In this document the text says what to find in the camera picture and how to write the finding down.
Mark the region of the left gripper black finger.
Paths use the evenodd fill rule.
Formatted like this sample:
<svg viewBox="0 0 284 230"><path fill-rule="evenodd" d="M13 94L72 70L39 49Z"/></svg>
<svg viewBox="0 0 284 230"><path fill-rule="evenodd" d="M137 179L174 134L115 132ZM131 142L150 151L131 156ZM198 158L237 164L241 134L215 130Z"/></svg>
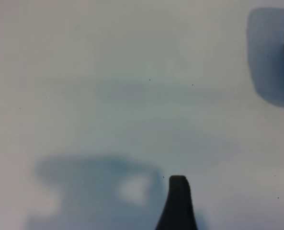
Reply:
<svg viewBox="0 0 284 230"><path fill-rule="evenodd" d="M191 189L184 175L169 178L169 190L156 230L197 230Z"/></svg>

